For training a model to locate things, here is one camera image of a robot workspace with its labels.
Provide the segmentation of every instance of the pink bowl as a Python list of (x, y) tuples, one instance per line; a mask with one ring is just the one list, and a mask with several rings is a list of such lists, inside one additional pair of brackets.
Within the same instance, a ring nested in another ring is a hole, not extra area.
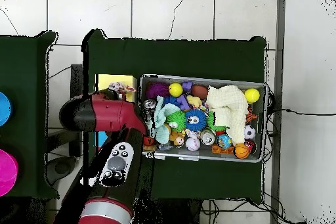
[(0, 150), (0, 196), (8, 193), (14, 186), (18, 175), (18, 162), (14, 156)]

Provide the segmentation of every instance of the tennis ball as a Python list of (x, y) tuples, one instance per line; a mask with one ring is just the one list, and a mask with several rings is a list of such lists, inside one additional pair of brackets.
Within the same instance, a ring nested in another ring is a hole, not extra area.
[(179, 97), (183, 93), (183, 88), (180, 83), (173, 83), (169, 86), (169, 92), (173, 97)]
[(256, 102), (260, 97), (260, 93), (257, 89), (250, 88), (245, 91), (245, 98), (247, 100), (247, 103), (252, 104)]

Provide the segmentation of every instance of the soccer ball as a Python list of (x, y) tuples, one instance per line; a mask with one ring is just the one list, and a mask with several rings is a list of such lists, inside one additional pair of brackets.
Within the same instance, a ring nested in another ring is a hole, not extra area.
[(250, 125), (245, 126), (245, 140), (255, 138), (255, 129)]

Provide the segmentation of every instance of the dark green table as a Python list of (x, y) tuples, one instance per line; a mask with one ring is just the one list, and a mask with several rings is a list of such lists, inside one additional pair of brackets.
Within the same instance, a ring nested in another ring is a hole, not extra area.
[(0, 127), (0, 148), (18, 161), (18, 178), (6, 196), (56, 198), (45, 180), (47, 132), (46, 56), (56, 33), (36, 37), (0, 36), (0, 91), (13, 114)]
[[(92, 30), (83, 40), (82, 50), (87, 52), (83, 65), (89, 66), (91, 92), (96, 74), (132, 75), (138, 80), (142, 74), (161, 74), (263, 83), (265, 46), (261, 37), (250, 41), (152, 41), (107, 39), (100, 30)], [(90, 135), (90, 156), (94, 150), (94, 135)], [(152, 160), (142, 157), (141, 175), (151, 165)], [(246, 197), (259, 204), (261, 170), (261, 162), (155, 160), (152, 198)]]

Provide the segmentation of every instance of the gray plastic bin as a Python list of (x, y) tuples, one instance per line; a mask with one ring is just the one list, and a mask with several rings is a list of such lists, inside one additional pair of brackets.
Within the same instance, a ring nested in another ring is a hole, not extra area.
[(155, 158), (165, 159), (167, 157), (179, 157), (181, 160), (223, 160), (223, 161), (235, 161), (235, 162), (260, 162), (263, 158), (264, 148), (265, 148), (265, 138), (266, 138), (266, 111), (268, 105), (268, 86), (264, 83), (253, 83), (253, 82), (240, 82), (240, 81), (229, 81), (229, 80), (214, 80), (214, 79), (203, 79), (203, 78), (185, 78), (178, 76), (161, 76), (161, 75), (151, 75), (145, 74), (140, 79), (140, 101), (144, 102), (146, 100), (146, 88), (149, 83), (161, 82), (161, 83), (182, 83), (185, 81), (191, 81), (193, 84), (199, 84), (208, 86), (211, 85), (215, 88), (220, 88), (226, 85), (236, 85), (241, 90), (246, 90), (248, 88), (256, 88), (260, 93), (260, 99), (252, 104), (252, 112), (258, 115), (257, 119), (251, 121), (251, 125), (255, 128), (256, 134), (253, 139), (256, 143), (257, 150), (254, 154), (250, 154), (246, 159), (240, 160), (232, 154), (213, 154), (211, 152), (211, 146), (205, 146), (201, 143), (201, 147), (196, 152), (191, 152), (187, 150), (185, 146), (181, 148), (172, 148), (171, 150), (160, 151), (156, 150), (154, 153)]

